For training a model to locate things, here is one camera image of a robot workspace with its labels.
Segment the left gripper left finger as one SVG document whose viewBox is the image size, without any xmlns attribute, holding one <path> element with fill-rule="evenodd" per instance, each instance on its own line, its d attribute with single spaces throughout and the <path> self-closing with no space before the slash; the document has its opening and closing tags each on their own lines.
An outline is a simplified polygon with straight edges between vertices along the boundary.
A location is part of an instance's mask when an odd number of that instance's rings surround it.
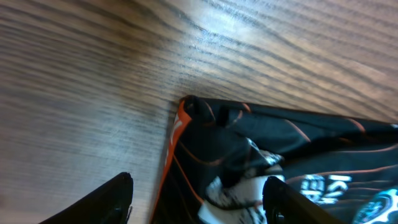
<svg viewBox="0 0 398 224">
<path fill-rule="evenodd" d="M 130 173 L 121 172 L 40 224 L 126 224 L 132 211 L 133 189 Z"/>
</svg>

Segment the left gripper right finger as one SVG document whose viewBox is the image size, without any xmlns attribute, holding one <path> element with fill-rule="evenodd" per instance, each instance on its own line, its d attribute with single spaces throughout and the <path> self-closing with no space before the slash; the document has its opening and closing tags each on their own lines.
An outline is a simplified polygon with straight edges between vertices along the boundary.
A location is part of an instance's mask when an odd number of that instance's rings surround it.
<svg viewBox="0 0 398 224">
<path fill-rule="evenodd" d="M 266 180 L 262 195 L 268 224 L 343 224 L 276 176 Z"/>
</svg>

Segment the black orange patterned jersey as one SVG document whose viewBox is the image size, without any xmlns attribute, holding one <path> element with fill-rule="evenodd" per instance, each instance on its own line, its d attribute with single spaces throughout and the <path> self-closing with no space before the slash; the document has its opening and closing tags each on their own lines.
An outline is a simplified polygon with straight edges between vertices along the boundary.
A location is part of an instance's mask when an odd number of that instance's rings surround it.
<svg viewBox="0 0 398 224">
<path fill-rule="evenodd" d="M 151 223 L 265 223 L 277 177 L 343 223 L 397 222 L 397 125 L 189 95 Z"/>
</svg>

